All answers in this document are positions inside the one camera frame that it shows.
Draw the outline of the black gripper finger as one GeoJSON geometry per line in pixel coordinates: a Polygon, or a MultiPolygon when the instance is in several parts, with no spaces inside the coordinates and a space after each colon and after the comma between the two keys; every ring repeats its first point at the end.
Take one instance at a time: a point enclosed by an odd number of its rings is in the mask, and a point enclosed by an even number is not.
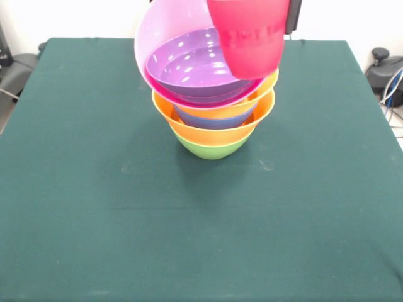
{"type": "Polygon", "coordinates": [[[291,35],[297,30],[301,6],[302,0],[289,0],[287,20],[285,23],[286,35],[291,35]]]}

